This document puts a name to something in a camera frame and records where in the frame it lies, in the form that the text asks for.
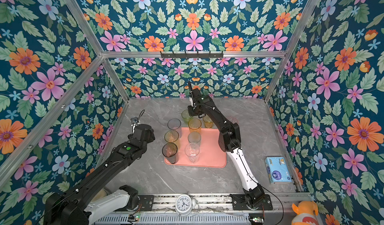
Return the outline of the short green glass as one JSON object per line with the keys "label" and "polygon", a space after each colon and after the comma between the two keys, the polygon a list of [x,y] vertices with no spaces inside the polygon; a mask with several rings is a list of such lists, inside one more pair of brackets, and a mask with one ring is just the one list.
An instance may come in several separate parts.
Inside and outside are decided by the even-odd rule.
{"label": "short green glass", "polygon": [[188,124],[189,121],[190,121],[192,118],[193,118],[193,117],[190,116],[189,111],[188,111],[187,109],[184,110],[184,111],[182,112],[182,119],[183,119],[183,121],[184,121],[186,124]]}

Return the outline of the tall yellow glass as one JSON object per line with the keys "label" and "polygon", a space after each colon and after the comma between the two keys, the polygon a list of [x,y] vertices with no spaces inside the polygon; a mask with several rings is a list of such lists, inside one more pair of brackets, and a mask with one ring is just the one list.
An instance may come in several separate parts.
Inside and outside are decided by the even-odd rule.
{"label": "tall yellow glass", "polygon": [[202,121],[200,119],[193,118],[189,120],[188,127],[190,133],[196,132],[200,133],[202,128]]}

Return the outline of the tall green glass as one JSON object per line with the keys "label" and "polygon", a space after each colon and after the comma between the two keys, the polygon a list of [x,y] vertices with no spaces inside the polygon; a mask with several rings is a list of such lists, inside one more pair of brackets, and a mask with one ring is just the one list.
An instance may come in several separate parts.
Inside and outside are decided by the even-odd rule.
{"label": "tall green glass", "polygon": [[165,133],[164,139],[167,143],[173,143],[180,149],[180,135],[175,130],[169,130]]}

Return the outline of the tall grey smoky glass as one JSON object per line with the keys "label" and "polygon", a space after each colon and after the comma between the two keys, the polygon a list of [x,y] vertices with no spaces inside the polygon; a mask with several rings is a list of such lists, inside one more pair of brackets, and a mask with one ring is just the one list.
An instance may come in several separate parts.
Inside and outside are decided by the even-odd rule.
{"label": "tall grey smoky glass", "polygon": [[162,148],[162,154],[171,164],[176,164],[179,160],[178,147],[174,143],[167,143]]}

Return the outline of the clear blue tall glass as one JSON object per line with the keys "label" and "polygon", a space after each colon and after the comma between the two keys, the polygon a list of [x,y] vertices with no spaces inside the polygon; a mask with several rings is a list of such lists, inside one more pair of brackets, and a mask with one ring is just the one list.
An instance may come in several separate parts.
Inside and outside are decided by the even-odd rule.
{"label": "clear blue tall glass", "polygon": [[170,130],[178,132],[179,137],[182,136],[182,123],[179,119],[170,119],[167,126]]}

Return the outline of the teal frosted glass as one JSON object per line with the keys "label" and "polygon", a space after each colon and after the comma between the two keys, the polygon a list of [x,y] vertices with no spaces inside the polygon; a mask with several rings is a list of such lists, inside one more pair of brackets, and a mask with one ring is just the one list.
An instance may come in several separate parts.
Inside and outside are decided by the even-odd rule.
{"label": "teal frosted glass", "polygon": [[188,135],[188,142],[190,144],[196,144],[196,145],[200,146],[201,140],[202,140],[202,137],[201,137],[200,133],[198,133],[198,132],[191,132]]}

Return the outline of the short pink glass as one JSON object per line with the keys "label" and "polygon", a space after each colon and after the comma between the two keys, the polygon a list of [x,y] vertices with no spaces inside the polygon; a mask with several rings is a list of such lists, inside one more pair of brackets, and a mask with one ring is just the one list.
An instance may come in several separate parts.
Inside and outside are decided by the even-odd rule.
{"label": "short pink glass", "polygon": [[199,159],[200,146],[196,143],[190,143],[185,148],[185,154],[191,163],[196,163]]}

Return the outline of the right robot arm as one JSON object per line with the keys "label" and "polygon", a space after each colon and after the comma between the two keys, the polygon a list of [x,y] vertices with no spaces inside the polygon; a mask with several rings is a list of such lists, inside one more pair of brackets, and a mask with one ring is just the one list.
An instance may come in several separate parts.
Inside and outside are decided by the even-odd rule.
{"label": "right robot arm", "polygon": [[253,175],[248,165],[241,146],[240,127],[237,123],[232,123],[215,105],[213,99],[208,95],[203,95],[197,88],[190,89],[190,103],[188,106],[189,115],[192,117],[203,115],[208,116],[219,130],[219,146],[221,150],[231,158],[240,176],[245,203],[248,208],[255,210],[265,199],[263,186]]}

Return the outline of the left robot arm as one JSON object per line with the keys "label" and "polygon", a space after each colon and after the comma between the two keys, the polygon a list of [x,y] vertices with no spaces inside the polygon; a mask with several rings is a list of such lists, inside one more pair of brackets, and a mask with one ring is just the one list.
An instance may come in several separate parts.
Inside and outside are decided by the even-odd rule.
{"label": "left robot arm", "polygon": [[63,194],[54,193],[46,201],[43,223],[45,225],[91,225],[105,215],[130,205],[137,206],[137,190],[122,186],[98,205],[92,199],[120,172],[139,160],[147,151],[147,145],[155,140],[150,125],[139,124],[128,136],[128,141],[118,145],[106,161]]}

